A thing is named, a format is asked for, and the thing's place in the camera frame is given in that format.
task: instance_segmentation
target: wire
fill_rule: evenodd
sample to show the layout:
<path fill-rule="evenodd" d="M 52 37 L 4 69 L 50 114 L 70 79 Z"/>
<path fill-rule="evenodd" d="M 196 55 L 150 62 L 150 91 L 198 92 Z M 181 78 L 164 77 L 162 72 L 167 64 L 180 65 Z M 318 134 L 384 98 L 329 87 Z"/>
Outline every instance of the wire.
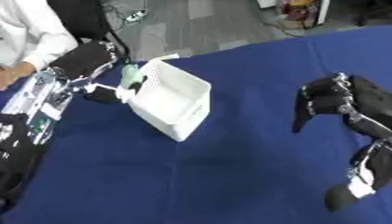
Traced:
<path fill-rule="evenodd" d="M 103 5 L 103 8 L 104 8 L 104 10 L 105 10 L 107 13 L 114 12 L 114 13 L 115 13 L 115 17 L 121 21 L 121 24 L 120 24 L 119 27 L 113 28 L 113 30 L 114 30 L 115 32 L 119 32 L 119 31 L 122 30 L 125 26 L 130 26 L 130 25 L 134 25 L 134 24 L 140 23 L 140 22 L 142 21 L 142 18 L 143 18 L 144 16 L 142 16 L 142 17 L 140 17 L 138 20 L 132 21 L 132 22 L 129 21 L 129 18 L 130 18 L 130 17 L 137 18 L 139 12 L 142 12 L 144 15 L 147 15 L 147 12 L 148 12 L 148 10 L 147 10 L 146 8 L 144 8 L 144 9 L 140 9 L 140 10 L 133 10 L 132 13 L 130 13 L 129 16 L 126 16 L 124 13 L 120 12 L 120 10 L 118 9 L 119 7 L 114 6 L 112 3 L 106 3 L 106 4 L 104 4 L 104 5 Z"/>
<path fill-rule="evenodd" d="M 288 36 L 291 36 L 293 38 L 303 38 L 305 36 L 305 35 L 296 35 L 296 34 L 290 33 L 290 32 L 286 31 L 285 29 L 283 29 L 282 27 L 280 27 L 277 24 L 270 24 L 270 23 L 267 23 L 265 21 L 261 21 L 261 22 L 262 22 L 263 25 L 272 26 L 275 29 L 279 30 L 280 32 L 282 32 L 282 33 L 284 33 L 284 34 L 286 34 Z"/>

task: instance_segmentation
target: human hand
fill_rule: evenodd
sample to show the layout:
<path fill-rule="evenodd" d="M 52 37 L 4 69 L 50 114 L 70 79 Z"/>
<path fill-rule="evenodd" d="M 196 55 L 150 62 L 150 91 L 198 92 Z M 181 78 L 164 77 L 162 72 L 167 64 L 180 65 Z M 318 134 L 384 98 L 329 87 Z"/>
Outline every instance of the human hand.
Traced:
<path fill-rule="evenodd" d="M 15 83 L 19 78 L 34 73 L 35 68 L 28 62 L 22 62 L 16 66 L 0 66 L 0 91 Z"/>

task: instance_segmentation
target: white shirt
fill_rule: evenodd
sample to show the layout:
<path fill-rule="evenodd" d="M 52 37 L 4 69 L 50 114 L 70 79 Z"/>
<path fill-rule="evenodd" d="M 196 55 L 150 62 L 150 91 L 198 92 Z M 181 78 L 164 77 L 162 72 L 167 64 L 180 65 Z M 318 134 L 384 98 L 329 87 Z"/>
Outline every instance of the white shirt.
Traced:
<path fill-rule="evenodd" d="M 0 65 L 41 70 L 76 46 L 46 0 L 0 0 Z"/>

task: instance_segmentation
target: blue tablecloth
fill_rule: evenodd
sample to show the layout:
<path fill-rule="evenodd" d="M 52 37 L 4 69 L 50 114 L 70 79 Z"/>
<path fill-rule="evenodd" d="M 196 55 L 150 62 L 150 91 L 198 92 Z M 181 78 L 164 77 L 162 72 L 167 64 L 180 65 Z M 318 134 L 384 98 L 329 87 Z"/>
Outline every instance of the blue tablecloth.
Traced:
<path fill-rule="evenodd" d="M 175 143 L 121 104 L 75 99 L 12 224 L 391 223 L 392 186 L 337 213 L 324 193 L 367 143 L 336 115 L 291 134 L 298 88 L 343 71 L 392 90 L 392 27 L 248 45 L 170 63 L 213 85 Z M 110 79 L 118 78 L 118 71 Z M 5 103 L 11 92 L 1 93 Z"/>

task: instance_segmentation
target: white sleeve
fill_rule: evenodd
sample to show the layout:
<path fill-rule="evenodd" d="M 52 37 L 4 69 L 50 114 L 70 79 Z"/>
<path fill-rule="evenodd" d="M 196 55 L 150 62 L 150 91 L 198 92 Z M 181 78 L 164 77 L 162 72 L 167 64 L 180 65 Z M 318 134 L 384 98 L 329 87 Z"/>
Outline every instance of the white sleeve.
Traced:
<path fill-rule="evenodd" d="M 14 2 L 17 14 L 28 27 L 29 33 L 38 39 L 37 48 L 23 59 L 33 64 L 36 70 L 47 67 L 78 45 L 46 0 Z"/>

